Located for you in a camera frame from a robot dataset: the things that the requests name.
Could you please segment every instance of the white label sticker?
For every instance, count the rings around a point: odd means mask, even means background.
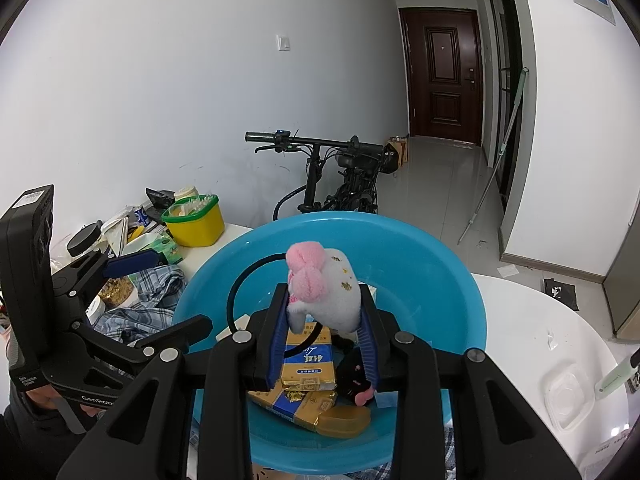
[[[22,207],[23,205],[33,204],[34,202],[36,202],[37,199],[39,199],[43,195],[43,193],[44,193],[44,190],[35,191],[33,193],[29,193],[28,195],[21,196],[20,200],[18,200],[18,202],[16,202],[14,205],[11,206],[11,209],[15,209],[16,207]]]

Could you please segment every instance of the mop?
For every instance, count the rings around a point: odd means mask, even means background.
[[[520,71],[520,80],[518,81],[518,90],[516,91],[516,99],[513,103],[513,112],[511,112],[511,119],[509,120],[509,125],[507,126],[507,133],[505,134],[504,140],[502,141],[502,146],[500,147],[500,153],[498,153],[498,159],[495,161],[495,164],[494,164],[494,172],[491,174],[491,178],[489,179],[489,182],[486,183],[486,187],[484,188],[484,193],[482,194],[482,198],[478,203],[478,207],[476,207],[476,210],[471,216],[471,219],[469,220],[469,224],[466,226],[465,232],[462,233],[460,240],[458,240],[458,245],[460,245],[462,238],[465,237],[466,233],[469,231],[469,229],[471,229],[471,226],[476,221],[476,217],[480,212],[480,208],[484,203],[484,199],[489,194],[489,190],[491,189],[491,184],[494,181],[495,174],[498,172],[498,168],[500,167],[500,161],[504,156],[504,152],[507,150],[507,142],[509,142],[509,137],[511,136],[511,130],[513,129],[513,123],[516,120],[516,114],[518,113],[518,108],[520,108],[520,103],[522,102],[522,92],[524,91],[524,82],[525,82],[525,79],[527,78],[528,73],[529,73],[528,68],[523,68]]]

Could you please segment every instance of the clear plastic tray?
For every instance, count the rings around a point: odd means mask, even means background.
[[[574,430],[591,413],[594,403],[593,385],[575,363],[553,376],[546,385],[546,410],[558,431]]]

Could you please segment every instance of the yellow container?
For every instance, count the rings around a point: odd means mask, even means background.
[[[173,215],[179,206],[197,198],[201,200],[209,198],[210,202],[198,212],[184,216]],[[225,230],[217,195],[189,196],[178,200],[162,214],[162,221],[171,231],[176,243],[185,247],[213,245]]]

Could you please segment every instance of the human hand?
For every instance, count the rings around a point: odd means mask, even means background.
[[[26,394],[27,397],[31,399],[31,402],[43,410],[56,410],[57,407],[53,399],[62,398],[62,396],[50,384],[30,390],[26,392]],[[82,410],[89,416],[95,416],[103,411],[101,408],[85,406],[84,404],[80,404],[80,408],[82,408]]]

